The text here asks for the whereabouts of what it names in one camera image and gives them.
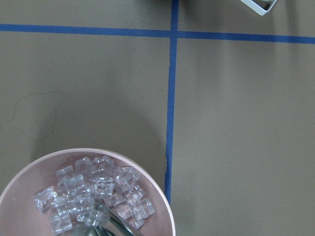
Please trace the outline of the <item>clear plastic ice cubes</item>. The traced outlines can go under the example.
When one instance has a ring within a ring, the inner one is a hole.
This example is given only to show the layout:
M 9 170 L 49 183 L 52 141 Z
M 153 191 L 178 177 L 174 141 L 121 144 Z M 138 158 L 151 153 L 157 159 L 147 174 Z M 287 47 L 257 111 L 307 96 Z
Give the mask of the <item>clear plastic ice cubes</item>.
M 85 234 L 108 223 L 110 213 L 139 229 L 156 211 L 138 183 L 136 169 L 116 165 L 108 155 L 81 158 L 55 175 L 57 184 L 35 193 L 33 199 L 38 210 L 50 212 L 56 236 Z

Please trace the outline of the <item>metal tongs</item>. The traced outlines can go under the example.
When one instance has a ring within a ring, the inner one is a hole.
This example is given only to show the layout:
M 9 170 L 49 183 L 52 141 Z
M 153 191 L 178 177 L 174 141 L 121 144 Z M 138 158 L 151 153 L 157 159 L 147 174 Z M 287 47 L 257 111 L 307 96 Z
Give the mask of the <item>metal tongs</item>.
M 96 201 L 97 210 L 105 210 L 108 213 L 109 220 L 99 226 L 87 226 L 79 224 L 69 233 L 70 236 L 142 236 L 136 228 L 125 223 L 122 218 L 117 216 L 104 203 Z

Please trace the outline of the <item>pink bowl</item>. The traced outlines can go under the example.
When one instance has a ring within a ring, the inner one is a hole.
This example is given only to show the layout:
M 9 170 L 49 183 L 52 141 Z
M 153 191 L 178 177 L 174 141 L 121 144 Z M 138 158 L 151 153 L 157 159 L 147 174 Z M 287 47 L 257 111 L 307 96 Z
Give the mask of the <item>pink bowl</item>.
M 2 236 L 50 236 L 49 214 L 35 206 L 34 194 L 57 182 L 55 171 L 74 164 L 83 157 L 109 155 L 121 166 L 133 166 L 139 183 L 151 198 L 155 214 L 145 220 L 139 231 L 144 236 L 174 236 L 175 222 L 170 205 L 158 184 L 133 160 L 103 149 L 73 148 L 60 150 L 35 160 L 22 169 L 4 189 L 0 197 L 0 234 Z

